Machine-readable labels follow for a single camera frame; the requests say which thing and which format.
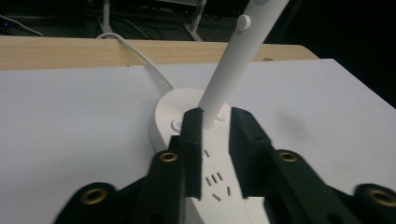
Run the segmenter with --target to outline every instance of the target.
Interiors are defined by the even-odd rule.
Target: power button
[[[239,31],[246,31],[251,26],[251,19],[247,15],[241,15],[236,22],[236,28]]]

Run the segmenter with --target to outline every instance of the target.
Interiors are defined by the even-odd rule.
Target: outlet slot
[[[209,158],[210,156],[209,156],[209,153],[206,151],[206,150],[204,150],[204,153],[205,153],[205,155]]]
[[[221,202],[221,198],[220,198],[218,195],[212,194],[212,196],[213,196],[216,200],[218,200],[219,202]]]
[[[220,181],[222,181],[222,176],[219,172],[218,172],[218,177],[219,177]]]
[[[215,176],[214,176],[214,175],[212,175],[212,179],[213,179],[213,181],[215,181],[215,184],[217,184],[217,183],[218,183],[218,180],[215,178]]]
[[[209,185],[209,187],[212,186],[212,183],[210,183],[209,178],[205,177],[205,180],[206,180],[206,183]]]

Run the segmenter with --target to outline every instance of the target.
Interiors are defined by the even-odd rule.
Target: white cylindrical stick
[[[204,128],[214,120],[289,0],[250,0],[199,103]]]
[[[103,26],[105,28],[110,27],[110,0],[103,1]]]

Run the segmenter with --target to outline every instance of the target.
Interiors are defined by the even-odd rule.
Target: white power strip
[[[167,149],[171,136],[178,135],[177,127],[184,113],[197,107],[203,93],[197,89],[177,89],[165,94],[157,104],[150,128],[155,150]],[[230,119],[231,108],[225,105],[215,125],[210,130],[203,129],[202,198],[187,199],[186,221],[189,224],[252,221],[245,208],[249,200],[242,197],[228,152]],[[256,214],[258,223],[266,223],[262,199],[254,202],[257,206],[250,206],[249,213]]]

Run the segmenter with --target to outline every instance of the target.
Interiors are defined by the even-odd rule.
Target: white tabletop
[[[179,87],[204,89],[215,66],[162,68]],[[166,92],[145,66],[0,72],[0,223],[51,223],[84,185],[120,189],[145,175]],[[396,111],[334,60],[252,63],[229,104],[330,186],[396,190]]]

